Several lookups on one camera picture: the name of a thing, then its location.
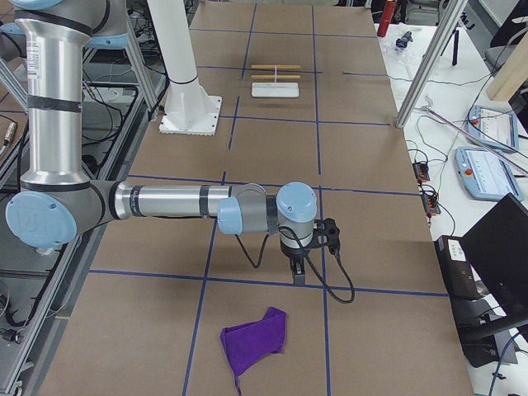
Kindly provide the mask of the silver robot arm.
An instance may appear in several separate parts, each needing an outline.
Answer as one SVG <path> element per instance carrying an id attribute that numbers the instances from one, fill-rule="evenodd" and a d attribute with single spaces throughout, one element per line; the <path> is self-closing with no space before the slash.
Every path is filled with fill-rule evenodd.
<path id="1" fill-rule="evenodd" d="M 291 182 L 275 195 L 243 186 L 131 186 L 82 169 L 83 50 L 126 46 L 123 1 L 16 1 L 26 37 L 30 166 L 7 203 L 9 229 L 34 248 L 131 217 L 214 218 L 222 233 L 278 234 L 295 284 L 305 282 L 319 222 L 313 189 Z"/>

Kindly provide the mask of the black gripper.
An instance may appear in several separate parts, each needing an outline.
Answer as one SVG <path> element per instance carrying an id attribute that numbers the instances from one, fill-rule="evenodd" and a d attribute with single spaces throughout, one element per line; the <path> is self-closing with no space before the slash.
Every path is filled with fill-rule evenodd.
<path id="1" fill-rule="evenodd" d="M 289 258 L 294 285 L 305 285 L 304 259 L 309 255 L 306 247 L 289 247 L 280 242 L 281 251 Z"/>

